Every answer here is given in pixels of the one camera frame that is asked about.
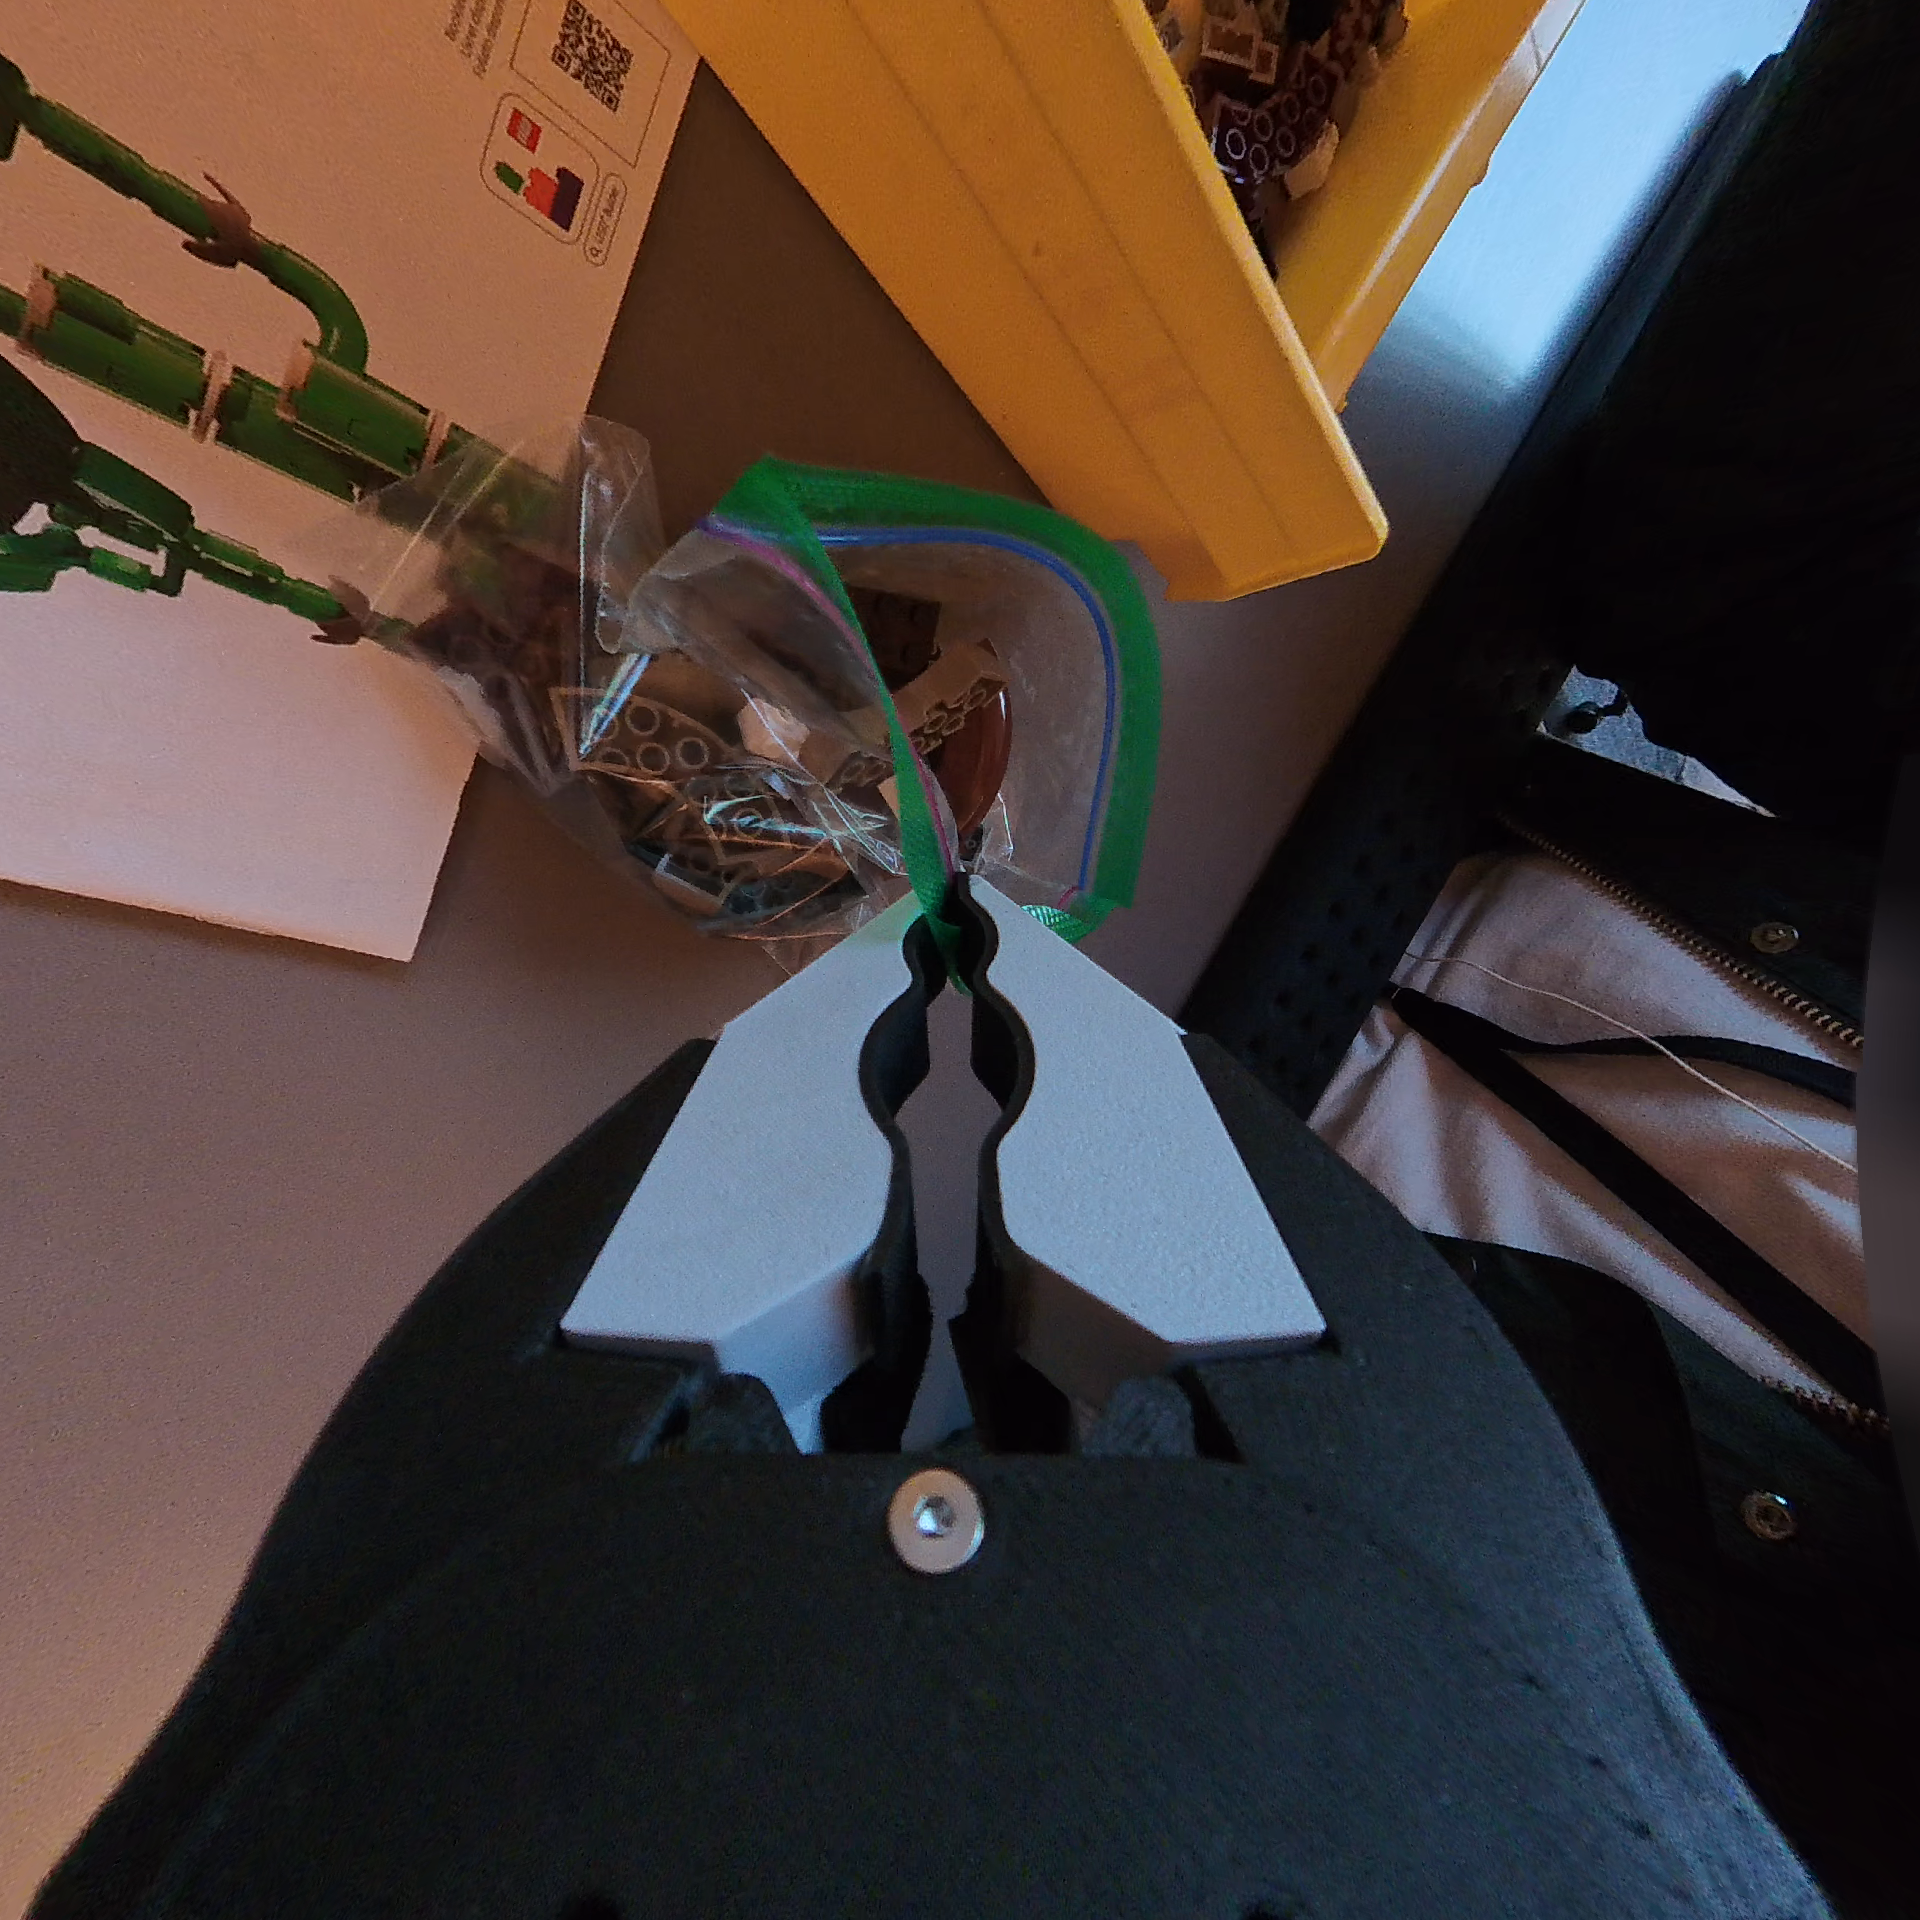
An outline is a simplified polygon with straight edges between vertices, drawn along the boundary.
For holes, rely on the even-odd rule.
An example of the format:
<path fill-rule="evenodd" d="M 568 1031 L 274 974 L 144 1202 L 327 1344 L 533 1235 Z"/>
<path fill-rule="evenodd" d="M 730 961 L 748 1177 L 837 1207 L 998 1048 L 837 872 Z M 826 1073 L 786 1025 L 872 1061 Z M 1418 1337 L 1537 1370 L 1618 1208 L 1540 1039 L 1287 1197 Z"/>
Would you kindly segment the small cluster of toy bricks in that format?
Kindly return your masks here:
<path fill-rule="evenodd" d="M 702 535 L 630 582 L 514 547 L 388 635 L 707 933 L 831 941 L 902 891 L 941 906 L 1005 824 L 1022 631 L 976 582 Z"/>

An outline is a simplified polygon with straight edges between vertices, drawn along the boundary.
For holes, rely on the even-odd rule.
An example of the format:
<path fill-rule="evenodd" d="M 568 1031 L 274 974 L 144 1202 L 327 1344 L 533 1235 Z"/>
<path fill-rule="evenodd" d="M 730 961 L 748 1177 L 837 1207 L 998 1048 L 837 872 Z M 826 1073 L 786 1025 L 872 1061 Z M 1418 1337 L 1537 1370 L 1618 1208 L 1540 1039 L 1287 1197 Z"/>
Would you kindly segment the clear zip bag green seal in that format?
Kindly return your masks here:
<path fill-rule="evenodd" d="M 582 842 L 790 971 L 961 875 L 1072 941 L 1133 902 L 1162 679 L 1114 547 L 782 459 L 659 526 L 642 440 L 583 420 L 371 495 L 336 567 Z"/>

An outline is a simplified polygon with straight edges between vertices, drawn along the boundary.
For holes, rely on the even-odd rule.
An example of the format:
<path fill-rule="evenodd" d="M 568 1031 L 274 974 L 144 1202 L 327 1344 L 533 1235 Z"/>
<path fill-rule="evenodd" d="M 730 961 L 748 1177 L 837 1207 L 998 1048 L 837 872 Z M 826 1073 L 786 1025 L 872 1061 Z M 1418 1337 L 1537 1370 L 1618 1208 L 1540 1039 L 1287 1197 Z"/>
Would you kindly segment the dark green jacket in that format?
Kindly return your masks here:
<path fill-rule="evenodd" d="M 1916 4 L 1811 4 L 1568 495 L 1581 666 L 1748 806 L 1540 748 L 1509 811 L 1531 851 L 1760 964 L 1861 1048 L 1916 734 L 1911 190 Z M 1784 1825 L 1906 1831 L 1916 1545 L 1885 1408 L 1798 1399 L 1652 1303 L 1619 1312 L 1661 1315 L 1679 1380 L 1600 1471 L 1677 1665 Z"/>

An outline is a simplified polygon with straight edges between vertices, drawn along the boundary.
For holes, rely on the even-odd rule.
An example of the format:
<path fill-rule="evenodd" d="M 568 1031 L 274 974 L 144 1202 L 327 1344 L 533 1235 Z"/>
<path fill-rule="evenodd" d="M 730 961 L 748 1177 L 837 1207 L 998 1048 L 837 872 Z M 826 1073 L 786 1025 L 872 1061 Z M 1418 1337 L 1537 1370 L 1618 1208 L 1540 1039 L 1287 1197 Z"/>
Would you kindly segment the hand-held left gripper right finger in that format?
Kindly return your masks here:
<path fill-rule="evenodd" d="M 1186 1033 L 1025 907 L 968 881 L 982 1147 L 968 1395 L 997 1453 L 1064 1453 L 1077 1407 L 1327 1323 Z"/>

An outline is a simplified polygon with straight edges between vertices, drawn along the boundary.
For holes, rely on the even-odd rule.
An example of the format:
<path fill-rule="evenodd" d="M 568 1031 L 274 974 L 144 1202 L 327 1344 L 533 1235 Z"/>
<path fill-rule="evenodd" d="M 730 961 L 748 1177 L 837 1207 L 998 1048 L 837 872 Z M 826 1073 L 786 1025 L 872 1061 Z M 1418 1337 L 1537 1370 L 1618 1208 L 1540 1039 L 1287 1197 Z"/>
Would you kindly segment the grey desk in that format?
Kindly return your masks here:
<path fill-rule="evenodd" d="M 1380 558 L 1169 604 L 1137 902 L 1178 1012 L 1730 75 L 1803 4 L 1584 4 L 1349 389 Z M 4 1915 L 174 1705 L 453 1249 L 777 980 L 478 764 L 407 964 L 4 888 Z"/>

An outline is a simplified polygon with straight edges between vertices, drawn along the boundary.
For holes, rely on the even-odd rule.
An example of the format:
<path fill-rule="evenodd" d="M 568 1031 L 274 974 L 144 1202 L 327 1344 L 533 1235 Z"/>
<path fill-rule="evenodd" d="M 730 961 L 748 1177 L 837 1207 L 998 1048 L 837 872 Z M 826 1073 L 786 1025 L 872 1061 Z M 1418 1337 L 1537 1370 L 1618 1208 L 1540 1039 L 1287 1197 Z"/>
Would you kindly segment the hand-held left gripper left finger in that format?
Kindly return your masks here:
<path fill-rule="evenodd" d="M 898 1453 L 931 1340 L 898 1117 L 943 980 L 903 894 L 730 1021 L 564 1337 L 757 1378 L 804 1451 Z"/>

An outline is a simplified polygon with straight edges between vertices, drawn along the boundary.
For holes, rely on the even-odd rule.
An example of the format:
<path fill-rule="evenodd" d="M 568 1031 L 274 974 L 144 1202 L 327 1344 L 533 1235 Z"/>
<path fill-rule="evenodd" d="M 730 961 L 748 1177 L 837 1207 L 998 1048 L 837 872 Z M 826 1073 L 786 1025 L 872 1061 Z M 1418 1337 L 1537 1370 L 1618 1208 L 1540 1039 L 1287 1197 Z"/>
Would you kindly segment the yellow plastic storage bin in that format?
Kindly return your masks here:
<path fill-rule="evenodd" d="M 1046 497 L 1232 601 L 1386 542 L 1339 407 L 1579 4 L 1412 4 L 1274 273 L 1141 4 L 667 11 Z"/>

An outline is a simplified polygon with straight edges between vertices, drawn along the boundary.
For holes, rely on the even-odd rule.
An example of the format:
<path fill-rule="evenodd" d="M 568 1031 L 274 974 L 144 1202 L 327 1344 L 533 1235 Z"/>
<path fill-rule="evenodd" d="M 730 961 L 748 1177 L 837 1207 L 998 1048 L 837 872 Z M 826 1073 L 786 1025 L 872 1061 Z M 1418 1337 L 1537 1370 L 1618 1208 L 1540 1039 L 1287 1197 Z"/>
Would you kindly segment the white shirt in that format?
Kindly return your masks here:
<path fill-rule="evenodd" d="M 1454 872 L 1312 1125 L 1418 1227 L 1571 1262 L 1764 1383 L 1881 1412 L 1860 1046 L 1524 851 Z"/>

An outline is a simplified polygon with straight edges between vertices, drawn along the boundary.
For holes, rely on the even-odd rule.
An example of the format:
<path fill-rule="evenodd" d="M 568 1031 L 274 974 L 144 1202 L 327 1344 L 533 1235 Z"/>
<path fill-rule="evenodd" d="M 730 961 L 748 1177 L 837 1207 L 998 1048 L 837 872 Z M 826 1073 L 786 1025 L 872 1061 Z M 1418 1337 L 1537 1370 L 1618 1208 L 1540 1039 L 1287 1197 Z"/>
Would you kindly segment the pile of toy building bricks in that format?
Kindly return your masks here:
<path fill-rule="evenodd" d="M 1263 263 L 1325 184 L 1361 92 L 1404 41 L 1403 3 L 1148 3 Z"/>

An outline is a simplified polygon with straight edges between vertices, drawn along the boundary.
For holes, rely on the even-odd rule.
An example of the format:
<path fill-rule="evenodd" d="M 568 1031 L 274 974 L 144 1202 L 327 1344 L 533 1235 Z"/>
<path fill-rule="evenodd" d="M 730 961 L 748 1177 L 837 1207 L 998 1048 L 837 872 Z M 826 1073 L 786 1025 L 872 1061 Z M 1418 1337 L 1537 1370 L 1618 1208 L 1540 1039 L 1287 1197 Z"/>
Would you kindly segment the black perforated chair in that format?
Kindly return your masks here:
<path fill-rule="evenodd" d="M 1588 4 L 1352 395 L 1394 533 L 1380 680 L 1187 997 L 1312 1109 L 1573 669 L 1571 471 L 1805 4 Z"/>

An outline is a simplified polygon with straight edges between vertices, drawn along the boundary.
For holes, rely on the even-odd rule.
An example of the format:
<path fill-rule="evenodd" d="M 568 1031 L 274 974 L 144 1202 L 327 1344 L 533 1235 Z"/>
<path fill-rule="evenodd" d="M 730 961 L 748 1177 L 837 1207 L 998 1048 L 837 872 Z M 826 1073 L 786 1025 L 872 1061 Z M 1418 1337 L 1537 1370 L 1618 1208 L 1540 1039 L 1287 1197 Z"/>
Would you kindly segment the plant building instruction booklet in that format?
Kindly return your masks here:
<path fill-rule="evenodd" d="M 290 598 L 586 410 L 698 55 L 664 4 L 6 3 L 4 875 L 408 958 L 447 698 Z"/>

